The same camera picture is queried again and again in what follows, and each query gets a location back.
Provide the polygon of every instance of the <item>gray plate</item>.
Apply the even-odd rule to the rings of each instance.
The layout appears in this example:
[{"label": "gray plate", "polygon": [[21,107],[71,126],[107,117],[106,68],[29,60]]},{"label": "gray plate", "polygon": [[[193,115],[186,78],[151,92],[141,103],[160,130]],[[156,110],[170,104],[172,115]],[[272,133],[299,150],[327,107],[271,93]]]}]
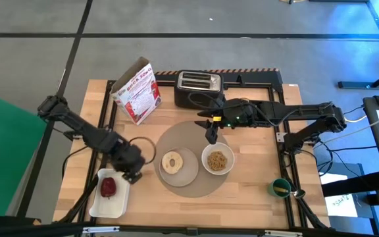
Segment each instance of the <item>gray plate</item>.
[{"label": "gray plate", "polygon": [[182,186],[190,184],[195,179],[198,173],[197,157],[192,151],[183,147],[170,149],[166,153],[170,151],[175,151],[176,153],[180,154],[184,164],[182,165],[182,168],[177,173],[168,174],[163,169],[162,162],[160,162],[159,170],[160,170],[160,175],[162,179],[166,183],[174,187],[182,187]]},{"label": "gray plate", "polygon": [[[227,145],[227,142],[220,131],[218,133],[217,141]],[[192,121],[178,123],[162,134],[156,144],[157,155],[153,161],[153,165],[155,166],[157,177],[159,177],[159,180],[169,191],[186,198],[199,198],[211,194],[224,183],[228,173],[214,175],[209,173],[204,166],[201,165],[201,153],[203,152],[204,147],[208,144],[209,143],[205,138],[205,129],[196,125]],[[166,154],[167,151],[176,147],[184,147],[192,151],[200,164],[195,179],[182,187],[175,187],[164,181],[160,174],[160,169],[158,168],[163,155]]]}]

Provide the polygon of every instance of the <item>donut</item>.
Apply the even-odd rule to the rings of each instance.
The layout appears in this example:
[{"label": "donut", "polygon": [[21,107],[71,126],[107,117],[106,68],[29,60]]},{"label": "donut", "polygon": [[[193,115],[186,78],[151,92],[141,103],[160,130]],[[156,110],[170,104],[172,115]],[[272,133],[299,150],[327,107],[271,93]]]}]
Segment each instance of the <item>donut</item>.
[{"label": "donut", "polygon": [[169,151],[162,158],[162,167],[168,174],[176,174],[184,164],[181,155],[175,151]]}]

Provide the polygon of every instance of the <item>apple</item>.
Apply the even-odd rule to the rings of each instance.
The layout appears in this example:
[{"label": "apple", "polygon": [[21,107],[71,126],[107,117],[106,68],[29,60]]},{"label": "apple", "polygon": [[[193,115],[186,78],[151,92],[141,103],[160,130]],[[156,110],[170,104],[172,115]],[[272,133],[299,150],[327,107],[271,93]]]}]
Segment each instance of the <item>apple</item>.
[{"label": "apple", "polygon": [[116,184],[113,178],[109,177],[109,178],[104,178],[102,180],[102,187],[100,189],[100,194],[104,198],[109,198],[116,194]]}]

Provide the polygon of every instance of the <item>toaster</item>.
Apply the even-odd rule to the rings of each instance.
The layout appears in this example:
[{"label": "toaster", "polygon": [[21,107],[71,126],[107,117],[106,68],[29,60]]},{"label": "toaster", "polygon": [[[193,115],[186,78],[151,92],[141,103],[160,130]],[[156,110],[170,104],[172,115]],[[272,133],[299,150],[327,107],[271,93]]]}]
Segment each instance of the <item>toaster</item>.
[{"label": "toaster", "polygon": [[[188,95],[193,92],[204,93],[216,99],[223,93],[223,77],[204,71],[179,71],[174,86],[175,105],[187,109],[201,109],[188,99]],[[211,99],[198,93],[191,95],[191,100],[198,105],[210,107]]]}]

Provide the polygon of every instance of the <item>red and white cereal box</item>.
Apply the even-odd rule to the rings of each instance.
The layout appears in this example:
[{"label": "red and white cereal box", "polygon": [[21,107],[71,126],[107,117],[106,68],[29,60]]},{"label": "red and white cereal box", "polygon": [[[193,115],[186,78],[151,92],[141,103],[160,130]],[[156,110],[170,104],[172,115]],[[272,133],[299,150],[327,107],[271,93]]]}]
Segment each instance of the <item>red and white cereal box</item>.
[{"label": "red and white cereal box", "polygon": [[150,62],[140,57],[112,85],[111,96],[139,125],[161,103],[161,95]]}]

